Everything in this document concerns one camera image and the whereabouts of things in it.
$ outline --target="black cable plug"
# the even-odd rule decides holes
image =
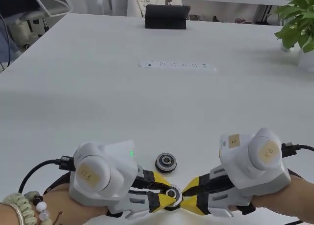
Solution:
[[[59,169],[74,172],[75,171],[74,158],[65,155],[62,156],[60,158]]]
[[[293,145],[291,142],[281,144],[281,152],[283,154],[283,158],[296,155],[297,150],[298,148],[295,145]]]
[[[291,142],[281,144],[281,152],[283,154],[283,158],[289,157],[291,155],[296,155],[297,151],[301,149],[314,151],[314,147],[308,145],[293,145]]]

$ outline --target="handwritten label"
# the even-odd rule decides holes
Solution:
[[[279,148],[273,141],[268,141],[259,152],[260,159],[265,163],[270,163],[279,154]]]
[[[97,183],[100,181],[99,175],[95,173],[87,164],[80,165],[77,175],[87,182],[92,188],[95,188]]]
[[[240,145],[240,134],[229,136],[229,148],[235,148]]]

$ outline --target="gold bracelet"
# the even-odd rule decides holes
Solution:
[[[8,203],[2,203],[2,204],[10,206],[12,209],[14,209],[15,213],[17,214],[17,216],[19,218],[19,225],[25,225],[22,212],[21,212],[20,208],[17,205],[15,205],[15,204],[8,204]]]

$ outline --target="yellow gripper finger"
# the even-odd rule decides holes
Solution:
[[[161,183],[167,186],[171,186],[170,183],[158,172],[153,172],[154,173],[154,179],[155,183]]]
[[[181,208],[188,210],[194,214],[207,215],[210,214],[208,210],[208,193],[198,194],[192,197],[184,198],[181,203]]]
[[[149,193],[148,194],[148,201],[149,201],[149,212],[155,213],[165,207],[176,202],[176,200],[172,197],[169,197],[164,194],[157,194],[157,193]]]
[[[200,177],[195,177],[190,183],[184,188],[182,193],[184,194],[186,191],[190,190],[191,188],[198,187],[200,183]]]

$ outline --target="metal ring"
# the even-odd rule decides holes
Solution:
[[[171,188],[166,191],[166,195],[169,195],[169,192],[175,193],[173,198],[175,198],[176,201],[173,204],[167,206],[165,209],[173,210],[173,209],[180,208],[180,204],[183,200],[181,189],[176,185],[171,185]]]
[[[155,166],[161,173],[171,173],[177,167],[177,160],[172,154],[162,153],[158,155]]]
[[[172,163],[172,159],[169,156],[164,156],[162,157],[161,161],[165,164],[165,165],[170,165]]]

